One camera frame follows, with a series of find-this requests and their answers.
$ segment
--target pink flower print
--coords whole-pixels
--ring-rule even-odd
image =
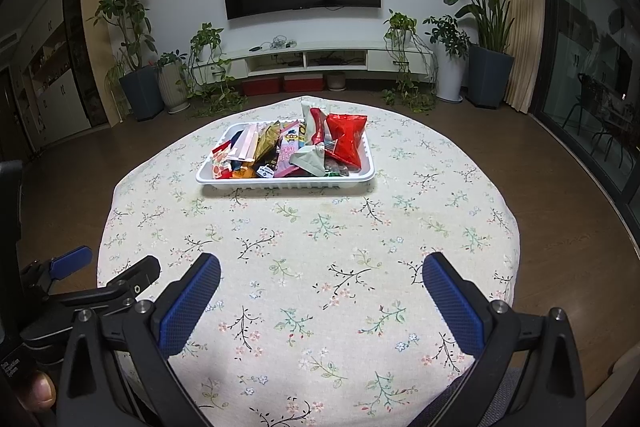
[[[289,400],[287,402],[287,412],[288,413],[298,412],[298,409],[300,409],[300,407],[298,407],[298,404],[295,403],[293,400]]]

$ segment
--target storage box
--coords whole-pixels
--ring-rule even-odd
[[[254,76],[242,81],[242,91],[247,96],[273,94],[280,92],[281,85],[282,78],[280,76]]]
[[[322,91],[323,89],[322,73],[286,74],[284,76],[285,92]]]
[[[286,125],[294,120],[280,120],[280,123]],[[244,129],[251,123],[273,123],[273,122],[244,122],[235,123],[227,128],[225,134],[220,137],[218,143],[214,146],[217,147],[224,142],[231,140],[234,134]],[[213,173],[211,171],[211,157],[212,154],[200,165],[198,172],[196,173],[196,181],[200,185],[210,185],[214,188],[313,188],[313,187],[336,187],[336,188],[349,188],[355,187],[358,183],[368,182],[376,175],[376,167],[373,165],[373,158],[371,156],[371,149],[369,148],[369,141],[367,140],[366,131],[362,133],[362,140],[358,147],[358,156],[360,156],[360,163],[362,168],[359,172],[349,172],[349,176],[336,176],[336,177],[324,177],[318,178],[316,176],[300,177],[300,178],[250,178],[247,180],[242,179],[228,179],[228,180],[215,180],[213,179]]]

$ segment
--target metal bolt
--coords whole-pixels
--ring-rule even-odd
[[[505,301],[492,301],[491,308],[493,308],[496,313],[503,314],[507,312],[509,305]]]
[[[551,308],[549,314],[555,318],[556,321],[565,321],[566,320],[566,312],[562,308]]]
[[[139,301],[136,302],[136,305],[133,306],[133,309],[135,309],[135,311],[137,311],[138,313],[146,313],[151,309],[151,301]]]
[[[87,322],[91,318],[92,312],[89,309],[80,310],[78,313],[78,319],[80,322]]]

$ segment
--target floral tablecloth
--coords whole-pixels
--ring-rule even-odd
[[[195,172],[239,121],[301,116],[300,98],[215,121],[116,187],[98,283],[148,254],[154,299],[200,252],[223,280],[170,363],[216,427],[407,425],[471,363],[424,289],[442,251],[484,294],[513,301],[518,228],[500,193],[454,143],[386,110],[366,114],[376,177],[350,190],[221,192]]]

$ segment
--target fingernail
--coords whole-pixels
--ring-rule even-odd
[[[33,386],[33,393],[36,399],[41,403],[48,402],[53,398],[49,380],[44,376],[38,377],[38,380]]]

